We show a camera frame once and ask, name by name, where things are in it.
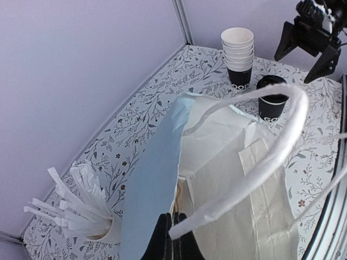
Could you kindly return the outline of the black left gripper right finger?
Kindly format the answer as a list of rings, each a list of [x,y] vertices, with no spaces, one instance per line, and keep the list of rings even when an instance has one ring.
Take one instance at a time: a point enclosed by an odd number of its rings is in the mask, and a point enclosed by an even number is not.
[[[192,231],[173,240],[174,260],[205,260]]]

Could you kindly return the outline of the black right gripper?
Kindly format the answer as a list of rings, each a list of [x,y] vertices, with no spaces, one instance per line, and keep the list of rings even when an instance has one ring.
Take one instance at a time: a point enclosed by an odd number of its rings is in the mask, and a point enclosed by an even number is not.
[[[314,57],[322,54],[307,74],[305,84],[335,72],[341,54],[341,40],[337,36],[297,16],[294,24],[284,23],[274,60],[280,61],[296,47]]]

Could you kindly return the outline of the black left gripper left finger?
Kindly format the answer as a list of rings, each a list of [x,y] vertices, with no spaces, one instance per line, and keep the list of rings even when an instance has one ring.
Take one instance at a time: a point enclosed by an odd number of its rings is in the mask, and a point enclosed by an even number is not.
[[[161,214],[141,260],[168,260],[172,257],[172,240],[169,229],[172,226],[171,214]]]

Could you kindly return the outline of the black and white paper cup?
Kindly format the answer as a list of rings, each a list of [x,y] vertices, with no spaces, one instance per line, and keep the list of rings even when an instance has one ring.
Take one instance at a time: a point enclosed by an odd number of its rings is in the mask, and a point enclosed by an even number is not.
[[[282,77],[275,75],[266,75],[257,83],[256,89],[261,89],[269,85],[275,85],[279,83],[287,82]],[[281,94],[267,95],[258,98],[258,111],[260,118],[269,123],[277,122],[280,115],[282,114],[287,100],[288,96]]]

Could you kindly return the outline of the light blue paper bag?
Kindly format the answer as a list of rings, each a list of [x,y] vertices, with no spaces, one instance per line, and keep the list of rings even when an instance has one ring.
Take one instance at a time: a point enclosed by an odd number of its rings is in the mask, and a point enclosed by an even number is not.
[[[290,100],[279,136],[233,106],[270,94]],[[306,91],[286,83],[229,100],[179,96],[128,180],[121,259],[142,258],[165,213],[172,218],[172,250],[173,240],[192,231],[205,259],[297,259],[299,218],[286,193],[284,163],[308,110]]]

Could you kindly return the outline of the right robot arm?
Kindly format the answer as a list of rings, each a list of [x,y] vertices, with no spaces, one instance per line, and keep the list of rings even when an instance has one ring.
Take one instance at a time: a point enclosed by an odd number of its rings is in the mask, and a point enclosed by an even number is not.
[[[285,22],[274,59],[280,61],[299,47],[316,57],[307,74],[310,83],[335,72],[344,45],[338,35],[346,29],[346,1],[300,1],[294,23]]]

